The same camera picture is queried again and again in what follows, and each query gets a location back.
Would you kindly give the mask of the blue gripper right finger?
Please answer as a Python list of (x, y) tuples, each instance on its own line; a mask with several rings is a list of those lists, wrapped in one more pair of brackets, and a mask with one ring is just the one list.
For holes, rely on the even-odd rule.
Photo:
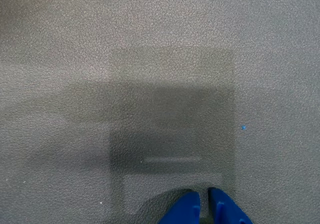
[(245, 212), (223, 190), (211, 187), (208, 189), (208, 196), (214, 223), (253, 224)]

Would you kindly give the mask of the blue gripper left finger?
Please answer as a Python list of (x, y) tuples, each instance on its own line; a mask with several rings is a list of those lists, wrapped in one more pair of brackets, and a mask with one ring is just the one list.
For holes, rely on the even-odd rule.
[(181, 196), (159, 221), (160, 224), (199, 224), (200, 195), (191, 191)]

